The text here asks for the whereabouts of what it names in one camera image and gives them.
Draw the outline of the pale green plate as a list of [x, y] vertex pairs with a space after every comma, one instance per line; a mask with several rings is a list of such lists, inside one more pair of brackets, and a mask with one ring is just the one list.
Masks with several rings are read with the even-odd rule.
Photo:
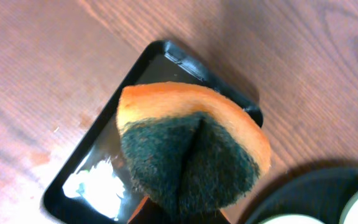
[[324, 224], [322, 221], [308, 215], [283, 214], [275, 215], [259, 222], [259, 224]]

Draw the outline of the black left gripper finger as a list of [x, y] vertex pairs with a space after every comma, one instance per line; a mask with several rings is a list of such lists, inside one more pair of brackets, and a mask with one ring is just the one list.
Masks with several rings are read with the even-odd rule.
[[148, 197], [141, 200], [127, 222], [128, 224], [230, 224], [219, 210], [200, 213], [179, 221], [171, 221], [164, 210]]

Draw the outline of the orange green scrub sponge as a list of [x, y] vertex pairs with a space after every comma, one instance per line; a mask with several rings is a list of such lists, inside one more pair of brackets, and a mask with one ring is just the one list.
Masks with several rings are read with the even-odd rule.
[[127, 86], [116, 126], [135, 188], [174, 220], [236, 203], [270, 168], [259, 125], [201, 85]]

